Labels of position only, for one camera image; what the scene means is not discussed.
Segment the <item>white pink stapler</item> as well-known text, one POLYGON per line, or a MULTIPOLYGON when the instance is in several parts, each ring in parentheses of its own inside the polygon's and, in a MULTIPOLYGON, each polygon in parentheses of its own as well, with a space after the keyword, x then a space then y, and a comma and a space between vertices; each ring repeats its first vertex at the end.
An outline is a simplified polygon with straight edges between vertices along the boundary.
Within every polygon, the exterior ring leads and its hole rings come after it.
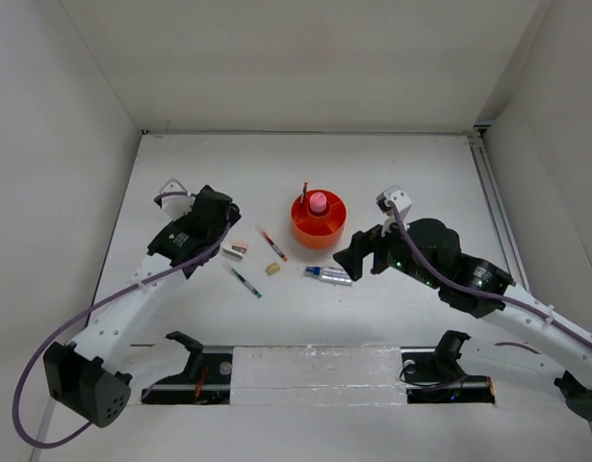
POLYGON ((226 242, 221 245, 221 249, 226 257, 242 261, 248 252, 249 245, 246 242, 226 242))

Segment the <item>red pen refill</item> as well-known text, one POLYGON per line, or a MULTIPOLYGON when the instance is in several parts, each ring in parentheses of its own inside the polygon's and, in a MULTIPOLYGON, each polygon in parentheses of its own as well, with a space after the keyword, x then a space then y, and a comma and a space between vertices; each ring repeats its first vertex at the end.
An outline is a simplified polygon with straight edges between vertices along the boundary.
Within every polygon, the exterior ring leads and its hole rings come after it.
POLYGON ((260 226, 256 226, 256 230, 261 235, 261 237, 269 244, 272 250, 280 257, 283 262, 288 261, 288 257, 285 253, 280 249, 280 247, 275 243, 272 237, 260 226))
POLYGON ((308 182, 305 181, 303 183, 303 187, 302 187, 302 191, 301 191, 301 195, 300 195, 300 199, 299 199, 299 208, 300 209, 304 208, 307 191, 308 191, 308 182))

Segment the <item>green pen refill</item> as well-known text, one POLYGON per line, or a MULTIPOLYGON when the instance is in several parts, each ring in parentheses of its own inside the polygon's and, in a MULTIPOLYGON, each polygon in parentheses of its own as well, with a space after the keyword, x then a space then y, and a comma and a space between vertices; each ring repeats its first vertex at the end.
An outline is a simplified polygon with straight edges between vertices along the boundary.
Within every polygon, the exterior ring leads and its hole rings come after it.
POLYGON ((232 267, 228 263, 224 263, 223 266, 230 274, 232 274, 236 279, 238 279, 240 283, 243 284, 255 297, 257 297, 258 299, 262 297, 262 294, 234 267, 232 267))

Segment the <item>pink cap glue bottle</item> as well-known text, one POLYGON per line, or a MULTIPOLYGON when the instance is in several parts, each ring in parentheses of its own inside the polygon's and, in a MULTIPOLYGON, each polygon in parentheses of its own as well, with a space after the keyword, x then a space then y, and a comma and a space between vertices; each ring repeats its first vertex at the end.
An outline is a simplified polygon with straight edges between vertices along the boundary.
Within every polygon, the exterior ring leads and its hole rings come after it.
POLYGON ((311 194, 309 199, 309 210, 313 215, 324 215, 327 207, 327 197, 323 192, 314 192, 311 194))

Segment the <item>yellow deli eraser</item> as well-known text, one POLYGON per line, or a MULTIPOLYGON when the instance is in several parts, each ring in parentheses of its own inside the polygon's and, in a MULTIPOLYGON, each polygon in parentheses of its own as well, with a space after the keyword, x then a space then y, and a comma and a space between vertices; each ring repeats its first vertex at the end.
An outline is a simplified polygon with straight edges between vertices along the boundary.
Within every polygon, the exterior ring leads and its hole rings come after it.
POLYGON ((267 275, 274 275, 280 271, 280 266, 278 263, 273 262, 266 267, 267 275))

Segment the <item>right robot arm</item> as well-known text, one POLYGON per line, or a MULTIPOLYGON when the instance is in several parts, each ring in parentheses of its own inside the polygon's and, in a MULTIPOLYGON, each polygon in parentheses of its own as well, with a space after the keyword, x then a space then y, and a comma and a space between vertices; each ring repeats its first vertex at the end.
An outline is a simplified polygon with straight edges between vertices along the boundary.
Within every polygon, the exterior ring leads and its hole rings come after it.
POLYGON ((446 331, 434 352, 412 369, 429 374, 430 392, 468 376, 497 376, 545 392, 592 423, 592 333, 542 304, 505 270, 464 253, 458 234, 435 218, 409 224, 391 218, 356 232, 334 261, 359 280, 363 261, 371 272, 397 270, 433 290, 450 308, 523 340, 522 346, 487 344, 446 331))

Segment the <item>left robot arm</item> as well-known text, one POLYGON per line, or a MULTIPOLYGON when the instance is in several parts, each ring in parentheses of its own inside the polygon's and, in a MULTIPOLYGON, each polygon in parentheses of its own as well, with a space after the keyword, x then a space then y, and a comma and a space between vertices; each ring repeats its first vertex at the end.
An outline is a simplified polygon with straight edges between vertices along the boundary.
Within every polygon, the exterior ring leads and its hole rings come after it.
POLYGON ((132 396, 174 377, 203 374, 203 346, 180 332, 140 355, 130 346, 163 302, 219 253, 241 214, 233 199, 204 186, 148 245, 126 294, 109 297, 104 310, 66 344, 52 343, 43 355, 53 399, 97 427, 110 425, 132 396))

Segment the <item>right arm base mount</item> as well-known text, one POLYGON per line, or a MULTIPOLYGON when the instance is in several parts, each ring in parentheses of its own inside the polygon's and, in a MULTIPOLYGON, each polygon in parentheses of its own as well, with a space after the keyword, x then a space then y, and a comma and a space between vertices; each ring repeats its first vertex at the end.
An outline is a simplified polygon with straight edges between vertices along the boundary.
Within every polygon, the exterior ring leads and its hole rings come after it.
POLYGON ((400 351, 399 381, 408 404, 495 404, 492 381, 467 375, 458 365, 461 348, 471 337, 446 331, 435 347, 406 347, 400 351))

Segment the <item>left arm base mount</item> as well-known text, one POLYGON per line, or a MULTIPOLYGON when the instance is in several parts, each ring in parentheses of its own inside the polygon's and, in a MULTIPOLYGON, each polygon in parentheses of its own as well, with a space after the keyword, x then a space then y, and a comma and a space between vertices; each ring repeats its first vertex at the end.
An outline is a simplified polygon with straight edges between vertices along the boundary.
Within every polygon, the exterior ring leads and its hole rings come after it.
POLYGON ((233 353, 231 346, 204 346, 192 337, 173 331, 166 335, 170 347, 187 351, 186 363, 143 388, 147 405, 228 405, 231 394, 233 353))

